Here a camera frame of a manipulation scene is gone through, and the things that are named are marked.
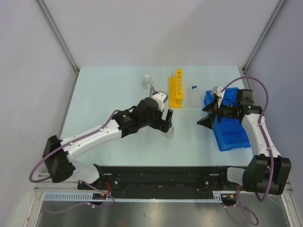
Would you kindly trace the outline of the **clear plastic well plate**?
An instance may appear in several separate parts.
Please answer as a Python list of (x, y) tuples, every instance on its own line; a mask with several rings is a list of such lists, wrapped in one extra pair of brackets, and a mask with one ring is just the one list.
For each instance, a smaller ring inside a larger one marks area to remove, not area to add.
[(185, 92), (185, 107), (186, 108), (199, 108), (200, 97), (197, 88), (187, 88)]

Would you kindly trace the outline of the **small glass jar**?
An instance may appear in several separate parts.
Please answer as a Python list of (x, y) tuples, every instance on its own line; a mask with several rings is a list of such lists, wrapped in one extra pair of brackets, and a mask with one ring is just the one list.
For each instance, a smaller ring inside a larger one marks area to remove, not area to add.
[(174, 126), (171, 126), (169, 130), (165, 133), (167, 139), (172, 139), (174, 137)]

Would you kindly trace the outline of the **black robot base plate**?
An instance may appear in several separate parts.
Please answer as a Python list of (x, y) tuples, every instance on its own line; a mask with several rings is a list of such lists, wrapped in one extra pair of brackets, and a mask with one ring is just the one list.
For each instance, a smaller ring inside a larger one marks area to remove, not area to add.
[(201, 200), (214, 191), (236, 190), (225, 166), (98, 166), (93, 186), (109, 189), (116, 199)]

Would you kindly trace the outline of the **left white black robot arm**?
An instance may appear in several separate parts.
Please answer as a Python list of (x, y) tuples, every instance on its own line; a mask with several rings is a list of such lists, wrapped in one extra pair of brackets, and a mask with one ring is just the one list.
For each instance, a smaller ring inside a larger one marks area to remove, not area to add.
[(43, 160), (49, 178), (53, 183), (61, 183), (70, 178), (88, 183), (94, 189), (101, 188), (105, 178), (96, 164), (85, 164), (78, 157), (112, 140), (118, 140), (137, 133), (141, 128), (151, 127), (167, 133), (172, 127), (173, 110), (168, 109), (163, 119), (163, 102), (147, 97), (126, 110), (115, 110), (102, 125), (81, 135), (58, 139), (48, 139)]

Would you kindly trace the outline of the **yellow test tube rack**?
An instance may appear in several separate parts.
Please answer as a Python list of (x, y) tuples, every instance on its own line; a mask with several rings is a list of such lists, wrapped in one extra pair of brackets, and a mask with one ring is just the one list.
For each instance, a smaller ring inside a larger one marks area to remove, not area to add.
[(183, 97), (183, 70), (176, 69), (176, 73), (169, 77), (169, 107), (181, 108)]

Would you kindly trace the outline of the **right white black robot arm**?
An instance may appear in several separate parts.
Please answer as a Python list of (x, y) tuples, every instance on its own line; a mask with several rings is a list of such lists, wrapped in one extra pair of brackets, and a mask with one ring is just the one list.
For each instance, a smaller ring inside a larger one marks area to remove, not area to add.
[(220, 150), (250, 147), (253, 158), (246, 167), (228, 167), (219, 176), (224, 190), (235, 184), (247, 192), (280, 195), (284, 191), (291, 161), (273, 144), (262, 116), (262, 107), (254, 104), (252, 90), (220, 87), (208, 90), (204, 98), (207, 116), (197, 122), (214, 131)]

